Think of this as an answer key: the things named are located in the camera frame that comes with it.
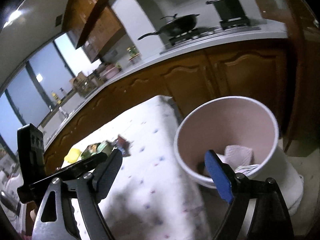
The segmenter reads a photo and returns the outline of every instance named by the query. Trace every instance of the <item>white tablecloth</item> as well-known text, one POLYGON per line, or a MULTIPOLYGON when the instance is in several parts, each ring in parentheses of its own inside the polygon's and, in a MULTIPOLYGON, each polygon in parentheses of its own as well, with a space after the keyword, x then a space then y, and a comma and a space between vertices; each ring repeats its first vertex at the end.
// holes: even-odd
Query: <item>white tablecloth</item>
MULTIPOLYGON (((173 154, 178 123, 168 100, 156 96, 135 106, 74 145, 83 151, 118 134, 131 143, 131 156, 123 158, 108 196, 99 203, 117 240, 211 239, 198 186, 173 154)), ((81 239, 90 239, 77 200, 72 204, 81 239)))

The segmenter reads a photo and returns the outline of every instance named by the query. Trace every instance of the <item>ceiling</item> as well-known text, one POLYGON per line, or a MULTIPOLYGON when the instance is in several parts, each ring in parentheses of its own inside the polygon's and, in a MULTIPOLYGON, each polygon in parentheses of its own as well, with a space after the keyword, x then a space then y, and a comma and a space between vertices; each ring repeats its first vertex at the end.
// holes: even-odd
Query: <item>ceiling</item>
POLYGON ((68 0, 24 0, 22 15, 0 32, 0 94, 20 63, 61 32, 56 17, 64 14, 68 0))

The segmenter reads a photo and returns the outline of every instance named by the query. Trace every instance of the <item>pink container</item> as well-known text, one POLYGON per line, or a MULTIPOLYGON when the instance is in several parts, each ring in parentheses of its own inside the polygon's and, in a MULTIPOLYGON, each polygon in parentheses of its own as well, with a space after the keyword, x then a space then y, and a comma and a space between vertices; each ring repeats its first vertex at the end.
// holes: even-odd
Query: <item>pink container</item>
POLYGON ((117 67, 113 67, 109 70, 105 70, 105 71, 101 72, 100 76, 109 80, 110 78, 112 78, 113 76, 115 76, 118 73, 119 73, 119 69, 117 67))

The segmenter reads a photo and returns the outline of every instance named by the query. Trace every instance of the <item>bottle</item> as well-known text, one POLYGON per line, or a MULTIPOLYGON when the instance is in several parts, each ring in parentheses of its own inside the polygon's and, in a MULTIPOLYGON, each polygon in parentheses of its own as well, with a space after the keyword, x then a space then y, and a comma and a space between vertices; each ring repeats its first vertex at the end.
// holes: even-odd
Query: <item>bottle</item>
POLYGON ((53 91, 51 91, 51 95, 57 101, 58 105, 60 105, 61 104, 61 99, 58 97, 58 95, 53 91))
POLYGON ((64 118, 68 118, 69 114, 61 106, 59 107, 59 112, 62 113, 64 118))
POLYGON ((66 95, 67 95, 67 92, 66 92, 63 88, 60 88, 60 91, 61 91, 61 93, 63 94, 63 96, 66 96, 66 95))
POLYGON ((122 67, 121 67, 121 65, 119 64, 119 62, 116 63, 116 67, 119 69, 119 71, 122 70, 122 67))

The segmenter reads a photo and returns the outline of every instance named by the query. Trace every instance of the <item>metal screw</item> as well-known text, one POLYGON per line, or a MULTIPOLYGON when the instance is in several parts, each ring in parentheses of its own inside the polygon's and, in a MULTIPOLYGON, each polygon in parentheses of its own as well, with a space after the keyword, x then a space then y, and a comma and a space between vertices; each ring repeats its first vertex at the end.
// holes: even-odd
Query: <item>metal screw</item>
POLYGON ((237 179, 244 179, 245 175, 243 173, 241 173, 241 172, 238 172, 238 173, 236 173, 236 178, 237 179))
POLYGON ((270 184, 275 184, 276 180, 273 179, 273 178, 267 178, 267 182, 270 183, 270 184))
POLYGON ((83 178, 84 179, 90 179, 91 176, 92 176, 92 174, 90 172, 87 172, 87 173, 83 174, 83 178))
POLYGON ((57 184, 57 183, 59 183, 60 182, 60 179, 59 178, 53 178, 53 180, 52 180, 52 183, 53 184, 57 184))

